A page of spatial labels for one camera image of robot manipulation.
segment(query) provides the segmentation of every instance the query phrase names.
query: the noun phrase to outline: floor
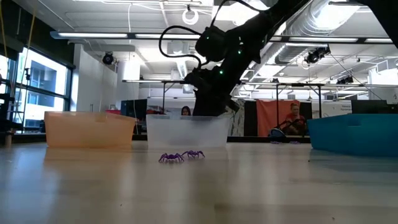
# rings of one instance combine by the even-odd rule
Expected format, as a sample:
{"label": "floor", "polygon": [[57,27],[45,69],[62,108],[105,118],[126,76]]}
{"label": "floor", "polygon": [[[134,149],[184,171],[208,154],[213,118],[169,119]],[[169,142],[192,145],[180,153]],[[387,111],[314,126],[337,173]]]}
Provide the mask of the floor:
{"label": "floor", "polygon": [[0,223],[397,223],[398,160],[309,144],[229,144],[161,164],[163,150],[0,149]]}

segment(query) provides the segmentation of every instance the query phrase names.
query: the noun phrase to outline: purple toy spider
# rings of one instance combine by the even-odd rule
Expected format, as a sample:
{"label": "purple toy spider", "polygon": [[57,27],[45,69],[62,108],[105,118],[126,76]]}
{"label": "purple toy spider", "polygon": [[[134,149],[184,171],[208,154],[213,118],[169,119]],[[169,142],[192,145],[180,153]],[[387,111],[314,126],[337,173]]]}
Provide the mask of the purple toy spider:
{"label": "purple toy spider", "polygon": [[189,156],[192,156],[192,158],[195,158],[196,156],[198,156],[198,158],[199,158],[200,155],[203,155],[203,158],[206,157],[202,151],[196,151],[196,152],[192,151],[192,150],[186,151],[182,154],[182,156],[184,156],[184,154],[187,154],[188,158],[189,158]]}
{"label": "purple toy spider", "polygon": [[165,160],[166,160],[166,162],[169,160],[174,161],[175,159],[177,159],[179,162],[184,161],[184,158],[178,153],[176,153],[175,155],[173,155],[173,154],[167,155],[167,153],[165,153],[160,157],[159,162],[164,162]]}

